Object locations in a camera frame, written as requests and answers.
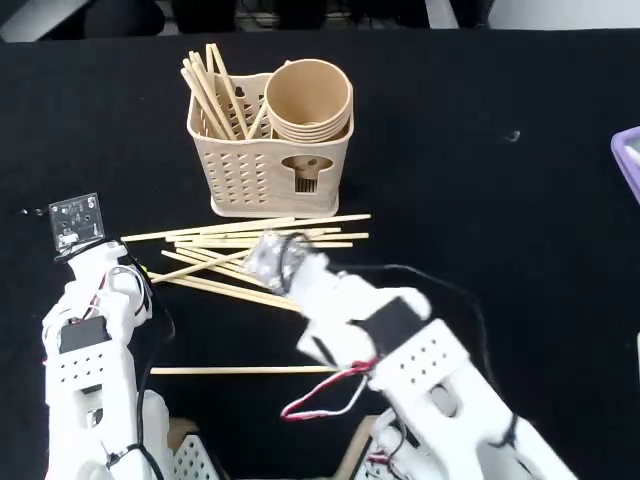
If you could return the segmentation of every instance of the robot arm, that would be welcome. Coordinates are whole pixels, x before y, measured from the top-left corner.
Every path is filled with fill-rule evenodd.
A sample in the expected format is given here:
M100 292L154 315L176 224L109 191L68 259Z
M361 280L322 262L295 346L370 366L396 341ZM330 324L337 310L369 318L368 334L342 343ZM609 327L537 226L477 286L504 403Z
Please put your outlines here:
M69 260L75 280L43 320L49 405L47 480L151 480L138 442L137 388L127 345L152 316L146 282L118 242L95 243ZM166 445L168 411L143 393L144 445L165 479L172 478Z
M301 351L343 369L376 361L368 386L389 400L423 450L420 457L406 445L394 452L399 462L405 458L399 466L408 478L575 478L505 405L445 322L429 318L429 302L417 290L376 289L359 276L332 272L324 254L273 232L245 267L309 319Z

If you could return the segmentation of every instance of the black tablecloth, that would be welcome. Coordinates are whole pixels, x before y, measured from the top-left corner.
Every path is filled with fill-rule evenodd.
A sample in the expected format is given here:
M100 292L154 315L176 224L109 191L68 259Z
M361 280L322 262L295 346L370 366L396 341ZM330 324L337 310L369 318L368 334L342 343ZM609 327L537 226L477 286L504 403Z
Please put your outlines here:
M180 59L220 44L236 74L321 57L355 87L341 212L371 239L335 258L407 263L484 305L508 404L582 478L637 475L640 207L609 150L640 123L640 32L344 32L0 46L0 455L6 478L46 469L41 319L70 279L48 219L23 215L97 191L109 233L219 222L185 130ZM157 271L161 243L134 244ZM420 284L478 359L465 303ZM178 286L163 365L309 363L295 314ZM369 393L348 415L284 423L317 376L154 378L233 476L337 467ZM317 405L338 406L353 383Z

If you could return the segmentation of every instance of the beige plastic basket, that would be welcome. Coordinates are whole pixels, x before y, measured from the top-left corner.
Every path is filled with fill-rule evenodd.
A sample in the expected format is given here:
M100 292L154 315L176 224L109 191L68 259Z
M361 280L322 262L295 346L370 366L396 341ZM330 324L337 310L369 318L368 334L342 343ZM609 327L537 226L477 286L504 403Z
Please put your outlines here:
M264 87L270 74L231 76L236 96L250 127L264 101ZM238 120L226 93L217 92L234 132ZM211 207L225 217L328 217L338 210L338 186L349 139L353 114L344 135L319 144L294 143L272 138L266 117L256 139L230 141L211 138L213 129L200 105L191 97L187 130L196 144L202 168L211 189ZM312 175L286 165L330 165Z

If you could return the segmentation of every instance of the circuit board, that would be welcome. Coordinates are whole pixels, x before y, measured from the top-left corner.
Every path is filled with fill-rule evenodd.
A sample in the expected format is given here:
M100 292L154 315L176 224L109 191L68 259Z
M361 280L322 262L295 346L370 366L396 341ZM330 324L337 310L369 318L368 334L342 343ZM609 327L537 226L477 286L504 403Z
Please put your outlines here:
M49 205L56 250L104 238L98 195L89 193Z

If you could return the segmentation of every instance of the stack of paper cups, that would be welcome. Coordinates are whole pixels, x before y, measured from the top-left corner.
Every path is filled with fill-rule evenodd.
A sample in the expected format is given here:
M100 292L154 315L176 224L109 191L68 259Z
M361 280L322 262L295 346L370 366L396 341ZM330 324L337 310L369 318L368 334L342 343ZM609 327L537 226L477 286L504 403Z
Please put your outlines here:
M335 65L316 59L287 62L265 88L267 115L280 138L319 143L339 138L353 110L353 87Z

